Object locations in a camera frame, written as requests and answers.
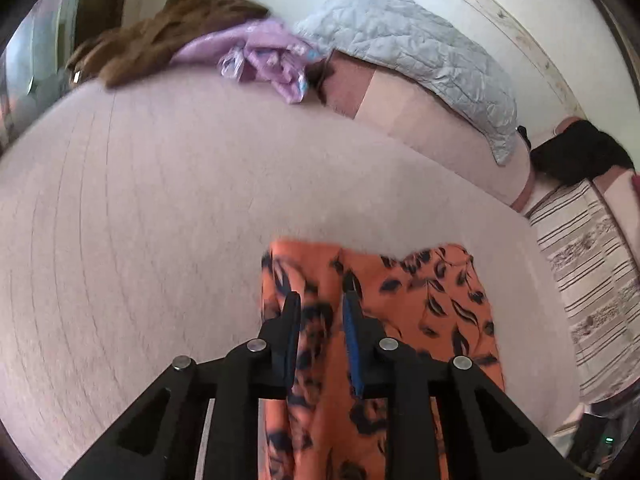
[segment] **crumpled purple garment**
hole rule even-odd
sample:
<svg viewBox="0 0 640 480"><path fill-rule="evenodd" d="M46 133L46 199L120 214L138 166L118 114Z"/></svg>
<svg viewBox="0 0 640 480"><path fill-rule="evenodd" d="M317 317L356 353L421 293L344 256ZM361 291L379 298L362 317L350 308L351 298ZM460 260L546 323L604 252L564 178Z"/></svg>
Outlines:
<svg viewBox="0 0 640 480"><path fill-rule="evenodd" d="M299 103L308 83L305 67L321 59L317 50L278 20L253 20L191 41L171 64L216 65L237 81L270 81L287 103Z"/></svg>

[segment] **beige striped fabric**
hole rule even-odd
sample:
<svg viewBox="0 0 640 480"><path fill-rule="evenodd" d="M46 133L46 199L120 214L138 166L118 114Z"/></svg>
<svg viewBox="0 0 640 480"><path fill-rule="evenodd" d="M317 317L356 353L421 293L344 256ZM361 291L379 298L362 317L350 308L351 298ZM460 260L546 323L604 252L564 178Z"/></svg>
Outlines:
<svg viewBox="0 0 640 480"><path fill-rule="evenodd" d="M640 377L636 263L588 180L553 193L529 220L564 302L583 401L607 399Z"/></svg>

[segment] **silver rivet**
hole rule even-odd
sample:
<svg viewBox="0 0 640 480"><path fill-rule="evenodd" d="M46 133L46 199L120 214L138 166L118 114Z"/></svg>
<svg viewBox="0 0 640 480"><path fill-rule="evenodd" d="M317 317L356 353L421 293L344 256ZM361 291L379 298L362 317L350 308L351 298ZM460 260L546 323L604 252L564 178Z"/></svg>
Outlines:
<svg viewBox="0 0 640 480"><path fill-rule="evenodd" d="M178 371L184 370L191 366L191 358L187 355L178 355L178 357L174 358L171 364Z"/></svg>
<svg viewBox="0 0 640 480"><path fill-rule="evenodd" d="M267 342L264 339L251 339L251 341L246 344L246 347L251 352L262 352L267 348Z"/></svg>
<svg viewBox="0 0 640 480"><path fill-rule="evenodd" d="M396 348L398 348L398 341L396 341L392 337L385 337L381 339L378 344L380 345L380 348L387 351L395 350Z"/></svg>
<svg viewBox="0 0 640 480"><path fill-rule="evenodd" d="M469 370L472 364L471 359L465 355L459 355L453 358L453 365L459 370Z"/></svg>

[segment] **triangular cutout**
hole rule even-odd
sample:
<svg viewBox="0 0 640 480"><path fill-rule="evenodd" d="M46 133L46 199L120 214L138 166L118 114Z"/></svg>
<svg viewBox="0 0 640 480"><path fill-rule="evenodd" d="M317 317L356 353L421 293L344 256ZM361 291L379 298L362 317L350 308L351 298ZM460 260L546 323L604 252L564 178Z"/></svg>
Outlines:
<svg viewBox="0 0 640 480"><path fill-rule="evenodd" d="M527 432L509 416L488 391L477 389L476 401L494 452L502 453L529 443Z"/></svg>
<svg viewBox="0 0 640 480"><path fill-rule="evenodd" d="M166 388L160 390L118 436L118 446L138 453L150 455L156 446L160 424L169 404L171 392Z"/></svg>

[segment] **folded orange garment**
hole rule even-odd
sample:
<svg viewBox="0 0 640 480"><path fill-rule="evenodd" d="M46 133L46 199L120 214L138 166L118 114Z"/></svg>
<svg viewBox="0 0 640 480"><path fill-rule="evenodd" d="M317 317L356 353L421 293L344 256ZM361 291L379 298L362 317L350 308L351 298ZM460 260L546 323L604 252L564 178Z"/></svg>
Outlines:
<svg viewBox="0 0 640 480"><path fill-rule="evenodd" d="M385 477L386 401L351 395L340 309L347 275L364 313L378 318L388 336L442 361L467 355L504 389L491 306L473 257L461 246L447 244L395 260L334 245L276 241L262 259L262 315L279 316L293 290L302 297L302 321L292 393L287 400L265 401L262 478Z"/></svg>

